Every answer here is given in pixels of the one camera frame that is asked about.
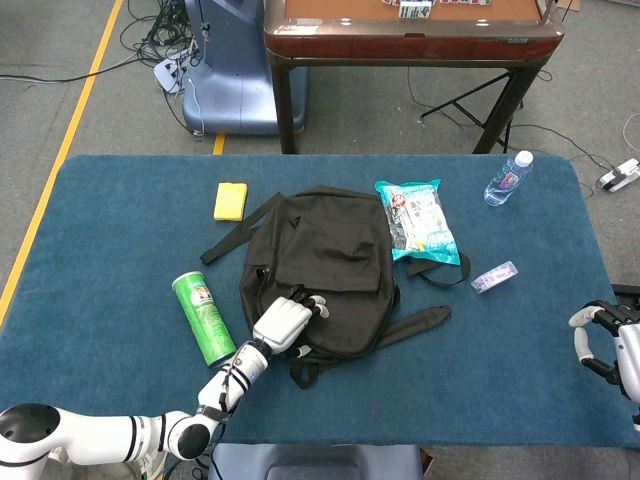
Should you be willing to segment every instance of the table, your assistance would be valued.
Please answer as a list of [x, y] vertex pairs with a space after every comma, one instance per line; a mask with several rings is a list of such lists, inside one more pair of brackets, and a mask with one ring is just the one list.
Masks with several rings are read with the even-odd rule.
[[271, 62], [282, 153], [295, 153], [290, 71], [298, 66], [505, 68], [510, 73], [474, 153], [488, 153], [564, 36], [537, 0], [488, 6], [436, 3], [429, 19], [399, 19], [380, 0], [267, 0]]
[[[0, 410], [25, 401], [94, 415], [195, 410], [211, 371], [172, 280], [201, 269], [235, 342], [249, 338], [238, 289], [246, 247], [211, 267], [199, 261], [233, 227], [211, 217], [218, 182], [247, 182], [251, 212], [275, 191], [325, 184], [373, 192], [377, 180], [440, 177], [471, 277], [506, 260], [518, 276], [477, 296], [468, 282], [439, 289], [397, 265], [395, 318], [446, 304], [450, 319], [324, 373], [309, 390], [294, 384], [284, 362], [272, 362], [225, 441], [635, 445], [632, 405], [578, 364], [567, 324], [587, 301], [613, 300], [575, 173], [559, 157], [537, 157], [509, 202], [488, 207], [482, 193], [502, 162], [471, 155], [71, 159], [0, 333]], [[611, 360], [606, 332], [594, 331], [590, 341]]]

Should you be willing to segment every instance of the yellow sponge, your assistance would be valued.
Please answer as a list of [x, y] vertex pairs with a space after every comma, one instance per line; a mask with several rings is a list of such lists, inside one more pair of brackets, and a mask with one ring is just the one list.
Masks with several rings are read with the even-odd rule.
[[244, 202], [247, 199], [246, 183], [219, 183], [216, 195], [216, 207], [213, 218], [239, 222], [244, 214]]

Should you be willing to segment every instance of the gray floor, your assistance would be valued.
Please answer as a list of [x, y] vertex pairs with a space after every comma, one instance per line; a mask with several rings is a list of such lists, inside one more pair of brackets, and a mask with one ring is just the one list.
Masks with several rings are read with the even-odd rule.
[[[618, 164], [634, 153], [622, 140], [622, 125], [630, 114], [640, 112], [640, 9], [606, 0], [582, 3], [580, 13], [567, 17], [567, 35], [547, 66], [553, 81], [534, 84], [515, 122], [555, 128]], [[154, 4], [154, 0], [132, 1], [140, 14], [153, 13]], [[109, 1], [95, 0], [0, 2], [0, 72], [49, 77], [86, 72], [111, 6]], [[103, 66], [128, 55], [117, 35], [129, 21], [123, 8]], [[143, 29], [133, 31], [128, 38], [143, 34]], [[493, 73], [410, 72], [416, 97], [429, 104], [461, 93]], [[407, 70], [402, 68], [314, 69], [309, 122], [299, 136], [301, 150], [336, 154], [471, 151], [479, 136], [476, 128], [458, 128], [442, 116], [431, 117], [424, 126], [417, 122], [424, 108], [411, 101], [406, 79]], [[82, 82], [33, 86], [1, 82], [0, 86], [0, 285], [4, 285]], [[466, 105], [480, 115], [496, 95], [497, 89], [486, 91]], [[630, 137], [640, 144], [638, 124]], [[566, 158], [580, 154], [568, 142], [531, 128], [514, 130], [512, 143]], [[193, 137], [175, 123], [151, 71], [132, 65], [97, 78], [71, 155], [210, 153], [212, 146], [213, 137]], [[278, 151], [273, 137], [230, 137], [225, 147], [226, 153]], [[593, 185], [600, 174], [598, 167], [584, 157], [573, 163], [582, 181]], [[597, 191], [586, 202], [611, 280], [640, 284], [636, 254], [640, 182], [613, 195]], [[618, 449], [434, 447], [432, 452], [434, 479], [620, 479], [635, 477], [632, 472], [638, 471], [632, 468], [637, 454]]]

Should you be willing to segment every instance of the snack bag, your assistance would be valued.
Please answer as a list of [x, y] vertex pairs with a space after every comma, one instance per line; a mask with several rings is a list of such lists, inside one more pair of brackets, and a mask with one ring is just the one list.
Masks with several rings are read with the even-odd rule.
[[458, 247], [438, 198], [440, 179], [394, 185], [376, 182], [391, 231], [393, 260], [404, 256], [460, 265]]

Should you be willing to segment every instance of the yellow floor line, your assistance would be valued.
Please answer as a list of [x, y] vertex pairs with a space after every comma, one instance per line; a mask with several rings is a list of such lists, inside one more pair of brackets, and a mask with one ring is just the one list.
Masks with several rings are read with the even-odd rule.
[[[109, 15], [109, 19], [107, 20], [107, 25], [104, 27], [104, 33], [102, 34], [102, 38], [100, 39], [100, 44], [98, 45], [98, 50], [96, 51], [96, 55], [93, 58], [93, 62], [91, 63], [89, 73], [97, 72], [100, 69], [100, 64], [102, 63], [104, 53], [107, 50], [107, 45], [109, 44], [109, 39], [111, 38], [111, 33], [113, 32], [113, 27], [115, 26], [116, 18], [118, 17], [118, 13], [120, 12], [122, 3], [123, 0], [115, 0], [113, 4], [111, 14]], [[13, 267], [11, 268], [11, 272], [9, 273], [7, 284], [2, 291], [2, 296], [0, 297], [0, 327], [2, 327], [2, 324], [4, 323], [7, 311], [9, 310], [9, 305], [11, 304], [11, 300], [16, 291], [16, 287], [18, 286], [18, 281], [20, 280], [20, 275], [22, 274], [24, 264], [26, 263], [27, 257], [29, 256], [29, 251], [31, 250], [31, 246], [33, 245], [33, 240], [36, 236], [36, 232], [38, 231], [38, 227], [40, 226], [40, 222], [42, 221], [42, 217], [44, 216], [44, 211], [47, 208], [47, 203], [49, 202], [49, 197], [51, 196], [51, 191], [53, 190], [56, 176], [58, 175], [60, 167], [69, 154], [69, 149], [71, 148], [73, 137], [75, 136], [76, 130], [78, 129], [78, 124], [80, 123], [80, 119], [82, 118], [82, 114], [84, 113], [84, 108], [87, 105], [87, 101], [89, 100], [89, 94], [91, 93], [91, 89], [93, 88], [95, 79], [95, 76], [89, 77], [84, 82], [84, 88], [82, 89], [82, 93], [80, 94], [80, 98], [78, 99], [78, 103], [76, 104], [76, 109], [73, 111], [73, 115], [71, 116], [71, 121], [69, 122], [67, 132], [65, 133], [62, 144], [60, 145], [60, 150], [58, 150], [56, 160], [53, 163], [53, 168], [51, 169], [51, 173], [49, 173], [47, 183], [45, 183], [44, 185], [42, 195], [40, 195], [40, 200], [38, 201], [36, 210], [33, 213], [33, 217], [31, 218], [29, 227], [27, 228], [27, 233], [25, 233], [24, 239], [22, 240], [22, 245], [20, 246], [20, 250], [18, 251], [18, 256], [16, 257], [16, 261], [14, 262]]]
[[214, 155], [222, 155], [222, 152], [224, 152], [224, 139], [225, 139], [224, 133], [219, 133], [216, 135], [216, 141], [213, 144]]

